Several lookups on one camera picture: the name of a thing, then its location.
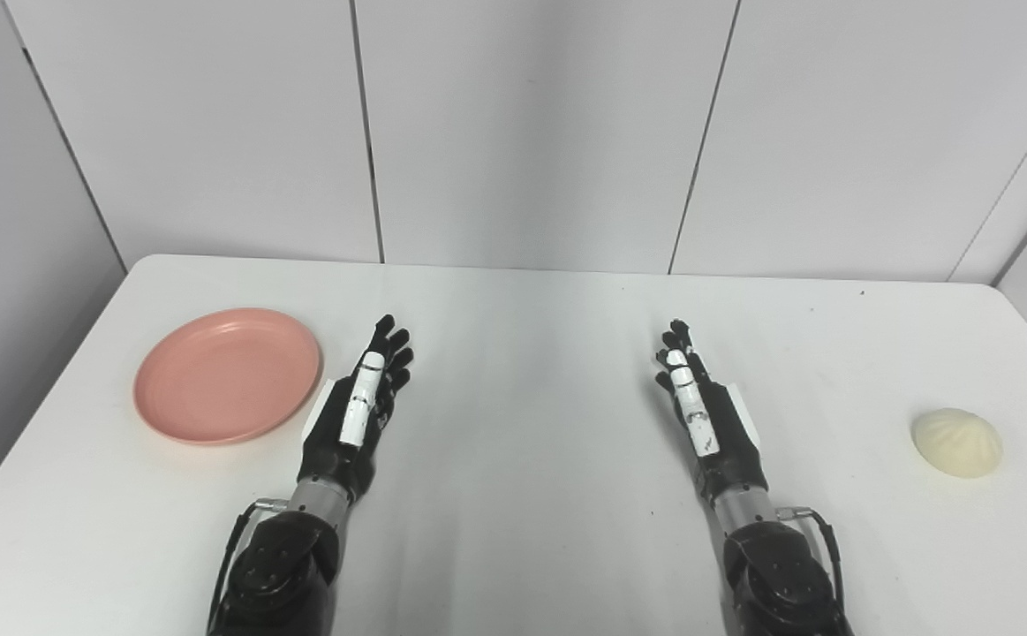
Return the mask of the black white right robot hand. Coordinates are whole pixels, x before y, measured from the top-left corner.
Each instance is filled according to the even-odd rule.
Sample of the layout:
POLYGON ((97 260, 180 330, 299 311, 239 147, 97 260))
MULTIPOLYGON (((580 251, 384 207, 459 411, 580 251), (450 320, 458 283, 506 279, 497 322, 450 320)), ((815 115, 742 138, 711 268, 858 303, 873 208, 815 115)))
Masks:
POLYGON ((726 492, 760 488, 768 482, 757 444, 744 426, 730 385, 711 376, 695 350, 690 326, 671 321, 655 358, 662 370, 655 381, 669 395, 672 410, 686 431, 696 459, 696 487, 703 503, 726 492))

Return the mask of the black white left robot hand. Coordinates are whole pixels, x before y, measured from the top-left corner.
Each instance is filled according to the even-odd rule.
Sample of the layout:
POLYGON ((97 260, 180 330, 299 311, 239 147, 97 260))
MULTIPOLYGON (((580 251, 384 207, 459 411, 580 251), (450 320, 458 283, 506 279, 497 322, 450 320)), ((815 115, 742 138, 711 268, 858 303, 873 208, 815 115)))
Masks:
POLYGON ((349 503, 359 502, 374 479, 374 455, 395 414, 396 395, 411 380, 413 359, 411 333, 385 314, 351 373, 332 382, 314 408, 313 427, 302 444, 299 481, 335 483, 346 491, 349 503))

